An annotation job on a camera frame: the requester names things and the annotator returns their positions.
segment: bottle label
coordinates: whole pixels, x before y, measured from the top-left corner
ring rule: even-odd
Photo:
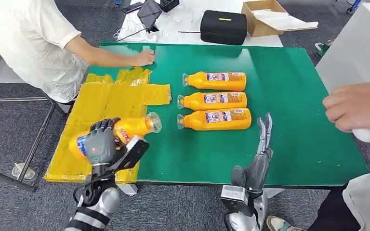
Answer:
[[[206,112],[207,123],[227,122],[232,120],[246,119],[246,112],[242,109],[221,111],[221,112]]]
[[[83,155],[86,155],[86,136],[80,136],[76,139],[77,147]]]
[[[130,142],[131,138],[127,135],[127,132],[123,128],[117,127],[117,128],[114,128],[114,131],[117,135],[116,137],[120,138],[120,140],[124,144],[128,144],[128,142]]]
[[[242,80],[243,73],[207,73],[206,79],[208,81],[234,81]]]
[[[204,94],[205,103],[239,103],[242,102],[240,92]]]

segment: human hand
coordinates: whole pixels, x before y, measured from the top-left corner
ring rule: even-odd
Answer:
[[[328,120],[339,130],[370,129],[370,83],[337,88],[323,104]]]
[[[132,59],[132,66],[145,66],[153,64],[155,59],[154,51],[147,50],[134,56]]]

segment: person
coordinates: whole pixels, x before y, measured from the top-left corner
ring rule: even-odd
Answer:
[[[54,0],[0,0],[0,55],[23,81],[60,103],[76,97],[88,65],[154,61],[151,50],[126,56],[89,45]]]
[[[370,83],[337,88],[323,104],[339,130],[370,129]],[[267,217],[266,224],[270,231],[370,231],[370,173],[331,190],[308,229],[274,216]]]

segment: gray carpet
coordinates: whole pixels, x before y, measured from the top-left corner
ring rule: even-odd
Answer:
[[[112,40],[124,15],[112,0],[59,0],[59,9],[83,32],[92,45]],[[349,19],[344,1],[280,0],[293,16],[319,21],[319,29],[287,32],[280,36],[284,46],[305,47],[313,63],[314,43],[335,37]],[[0,97],[38,96],[39,90],[26,84],[0,84]],[[0,103],[0,171],[10,175],[13,162],[23,162],[49,104]],[[25,192],[0,182],[0,231],[58,231],[75,210],[72,191],[78,184],[49,183],[41,177],[56,148],[65,120],[54,113],[39,145],[32,168],[36,177],[30,182],[38,189]],[[370,145],[357,143],[370,167]],[[293,225],[308,227],[328,191],[285,190],[270,200],[269,214],[281,216]],[[220,188],[197,186],[140,186],[134,197],[122,195],[121,210],[113,216],[111,230],[225,230],[224,206]]]

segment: white sleeve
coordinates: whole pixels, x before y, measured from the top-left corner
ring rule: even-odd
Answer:
[[[62,15],[54,0],[33,0],[29,8],[30,21],[49,43],[64,49],[81,32]]]

